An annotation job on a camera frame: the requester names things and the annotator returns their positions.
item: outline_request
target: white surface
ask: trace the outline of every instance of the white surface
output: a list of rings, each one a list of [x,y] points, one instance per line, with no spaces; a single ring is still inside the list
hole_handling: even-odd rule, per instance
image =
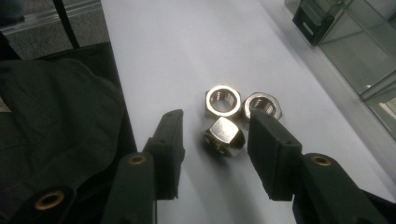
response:
[[[229,159],[202,148],[205,92],[222,83],[243,99],[255,91],[274,95],[282,124],[304,153],[335,158],[362,189],[394,201],[388,176],[300,54],[311,50],[323,70],[338,74],[301,39],[283,1],[102,4],[138,148],[162,114],[178,108],[185,113],[179,199],[159,202],[159,223],[295,223],[291,203],[268,200],[245,149]],[[354,99],[351,104],[360,103]]]

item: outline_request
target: screw hole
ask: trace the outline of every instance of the screw hole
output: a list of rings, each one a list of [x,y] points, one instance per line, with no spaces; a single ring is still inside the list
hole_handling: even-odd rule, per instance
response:
[[[138,165],[146,161],[146,157],[144,156],[133,156],[129,159],[129,163],[132,165]]]
[[[44,211],[51,209],[64,200],[64,193],[60,190],[43,195],[35,202],[35,209]]]
[[[326,157],[322,157],[322,156],[314,156],[311,158],[311,160],[320,166],[330,166],[332,164],[332,162],[327,159]]]

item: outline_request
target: black cloth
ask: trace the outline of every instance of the black cloth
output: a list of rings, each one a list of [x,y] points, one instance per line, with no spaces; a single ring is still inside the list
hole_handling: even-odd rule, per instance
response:
[[[36,192],[76,189],[116,154],[120,90],[74,60],[0,62],[0,216]]]

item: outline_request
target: gray floor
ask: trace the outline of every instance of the gray floor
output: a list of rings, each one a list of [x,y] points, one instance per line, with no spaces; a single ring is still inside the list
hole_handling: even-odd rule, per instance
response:
[[[64,0],[73,4],[78,0]],[[24,15],[54,9],[51,0],[24,1]],[[109,41],[103,10],[96,9],[70,18],[73,30],[81,46]],[[23,59],[35,59],[72,46],[60,21],[45,24],[29,30],[6,35],[9,44]]]

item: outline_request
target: hex nut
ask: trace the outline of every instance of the hex nut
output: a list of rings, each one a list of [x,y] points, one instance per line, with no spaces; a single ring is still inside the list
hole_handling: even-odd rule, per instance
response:
[[[247,122],[250,122],[250,111],[253,109],[265,111],[275,119],[282,118],[280,104],[277,99],[270,94],[255,92],[246,99],[246,101],[243,103],[242,111],[244,120]]]
[[[225,85],[218,85],[206,92],[206,112],[215,118],[234,119],[240,116],[241,95]]]
[[[243,132],[232,121],[219,118],[205,131],[206,142],[226,157],[236,156],[246,143]]]

